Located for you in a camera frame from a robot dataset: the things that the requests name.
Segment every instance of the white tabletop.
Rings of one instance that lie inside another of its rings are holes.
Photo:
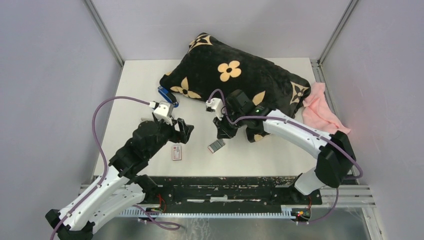
[[[284,69],[315,82],[309,58],[269,58]],[[157,88],[164,73],[173,70],[180,60],[129,60],[125,62],[116,96],[129,96],[144,101],[164,101]],[[175,118],[182,118],[194,130],[187,144],[182,144],[182,160],[172,161],[172,146],[168,142],[149,161],[140,174],[149,176],[295,176],[316,165],[316,160],[300,147],[275,135],[250,143],[245,129],[240,128],[232,139],[216,153],[208,145],[217,137],[212,120],[215,115],[206,112],[205,103],[174,94],[179,107],[173,110]],[[144,104],[119,99],[113,103],[102,147],[108,159],[131,138],[141,119],[152,119],[152,110]],[[302,121],[302,109],[296,114]],[[99,156],[94,175],[103,172]]]

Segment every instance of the white wall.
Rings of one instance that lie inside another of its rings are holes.
[[[423,13],[422,0],[360,1],[323,66],[389,240],[423,239]]]
[[[119,72],[82,0],[1,1],[0,239],[49,239],[44,215],[93,170],[92,114]]]
[[[125,60],[181,59],[201,32],[264,58],[317,59],[349,0],[94,0]]]

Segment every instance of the robotic arm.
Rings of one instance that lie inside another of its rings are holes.
[[[156,196],[156,184],[147,175],[137,174],[147,167],[153,155],[168,141],[187,143],[194,126],[186,125],[181,118],[173,119],[174,106],[171,103],[153,102],[151,107],[154,108],[153,121],[138,125],[132,137],[110,159],[110,168],[101,184],[102,176],[68,206],[52,209],[46,214],[52,228],[62,221],[57,229],[59,239],[90,240],[105,223],[123,210]],[[122,185],[126,185],[126,189],[110,197]],[[82,203],[68,213],[80,201]]]
[[[291,186],[303,196],[324,186],[339,187],[352,168],[353,161],[356,161],[349,139],[343,132],[330,134],[306,126],[280,110],[255,105],[241,90],[228,95],[225,103],[221,98],[212,98],[206,102],[206,110],[216,114],[213,122],[218,139],[230,139],[236,135],[238,128],[246,125],[255,131],[284,138],[317,159],[316,167],[299,175]]]

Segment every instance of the blue and black object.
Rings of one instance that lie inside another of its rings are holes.
[[[163,86],[159,86],[157,88],[157,91],[160,93],[160,95],[162,95],[163,98],[165,98],[168,103],[173,104],[174,108],[178,107],[177,98],[166,88],[164,88]]]

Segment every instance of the pink cloth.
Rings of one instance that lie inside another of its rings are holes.
[[[324,96],[325,89],[325,83],[316,82],[312,85],[310,95],[303,101],[305,106],[302,113],[303,123],[331,134],[336,133],[337,130],[345,134],[350,133],[351,130],[343,126],[337,116],[331,112]]]

